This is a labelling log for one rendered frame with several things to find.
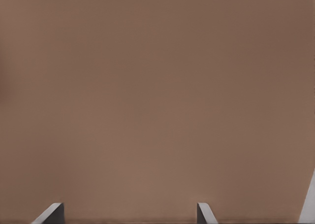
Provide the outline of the silver frame post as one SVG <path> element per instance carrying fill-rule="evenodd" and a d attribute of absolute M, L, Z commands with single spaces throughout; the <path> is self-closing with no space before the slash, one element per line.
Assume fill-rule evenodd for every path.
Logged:
<path fill-rule="evenodd" d="M 315 224 L 315 170 L 299 217 L 299 224 Z"/>

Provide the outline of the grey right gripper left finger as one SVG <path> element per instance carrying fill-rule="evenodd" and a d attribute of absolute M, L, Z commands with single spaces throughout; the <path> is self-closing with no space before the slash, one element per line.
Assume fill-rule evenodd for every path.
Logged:
<path fill-rule="evenodd" d="M 64 224 L 64 204 L 51 204 L 31 224 Z"/>

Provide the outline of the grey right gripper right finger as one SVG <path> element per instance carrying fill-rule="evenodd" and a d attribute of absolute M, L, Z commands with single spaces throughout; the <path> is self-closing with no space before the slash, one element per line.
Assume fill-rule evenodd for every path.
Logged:
<path fill-rule="evenodd" d="M 197 204 L 197 224 L 219 224 L 208 203 Z"/>

